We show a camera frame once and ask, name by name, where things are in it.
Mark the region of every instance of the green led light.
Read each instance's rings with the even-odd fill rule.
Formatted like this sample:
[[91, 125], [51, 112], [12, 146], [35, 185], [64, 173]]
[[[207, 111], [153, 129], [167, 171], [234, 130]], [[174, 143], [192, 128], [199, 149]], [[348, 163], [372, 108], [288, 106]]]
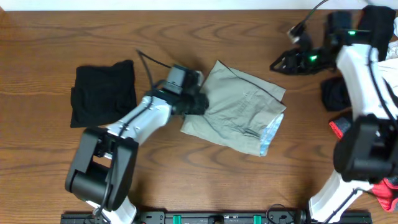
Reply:
[[310, 60], [311, 60], [311, 61], [315, 61], [317, 58], [318, 58], [318, 56], [317, 56], [317, 55], [314, 55], [314, 56], [311, 56], [311, 57], [310, 57]]

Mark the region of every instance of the white cloth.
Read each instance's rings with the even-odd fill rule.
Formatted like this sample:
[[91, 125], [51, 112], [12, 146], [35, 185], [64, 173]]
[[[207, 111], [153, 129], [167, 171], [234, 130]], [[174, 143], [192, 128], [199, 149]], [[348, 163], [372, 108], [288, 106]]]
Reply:
[[398, 37], [398, 17], [394, 19], [394, 34]]
[[386, 60], [398, 58], [398, 40], [388, 45]]
[[265, 156], [286, 109], [285, 89], [217, 61], [201, 91], [210, 106], [203, 116], [186, 116], [181, 132]]
[[383, 78], [390, 84], [392, 91], [398, 96], [398, 58], [378, 63]]

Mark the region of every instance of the black cloth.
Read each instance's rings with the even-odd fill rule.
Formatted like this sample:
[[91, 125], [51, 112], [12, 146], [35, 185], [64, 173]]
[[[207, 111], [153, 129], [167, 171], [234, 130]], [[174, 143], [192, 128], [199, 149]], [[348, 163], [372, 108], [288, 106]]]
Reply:
[[71, 128], [116, 122], [137, 106], [132, 60], [111, 67], [91, 65], [76, 69], [71, 90]]
[[335, 77], [323, 81], [321, 90], [322, 102], [328, 111], [340, 111], [351, 106], [343, 78]]
[[388, 45], [394, 35], [395, 10], [386, 6], [366, 6], [358, 24], [360, 30], [371, 30], [372, 46], [379, 50], [379, 61], [386, 60]]

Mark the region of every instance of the green connector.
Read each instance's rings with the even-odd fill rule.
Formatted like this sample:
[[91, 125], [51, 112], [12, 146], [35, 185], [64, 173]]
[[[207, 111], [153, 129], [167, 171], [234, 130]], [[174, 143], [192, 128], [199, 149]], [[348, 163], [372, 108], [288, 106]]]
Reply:
[[173, 224], [181, 224], [181, 215], [173, 216]]
[[253, 216], [253, 224], [261, 224], [261, 216], [260, 215]]

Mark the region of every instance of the folded black shirt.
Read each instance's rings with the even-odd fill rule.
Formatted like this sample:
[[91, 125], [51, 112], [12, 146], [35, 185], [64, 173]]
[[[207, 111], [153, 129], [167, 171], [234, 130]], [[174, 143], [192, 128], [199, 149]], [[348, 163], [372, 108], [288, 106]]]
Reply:
[[112, 67], [80, 66], [71, 90], [71, 128], [113, 123], [137, 106], [132, 60]]
[[396, 11], [386, 6], [366, 6], [358, 24], [360, 30], [373, 31], [371, 45], [379, 50], [379, 61], [386, 60], [388, 45], [394, 35]]

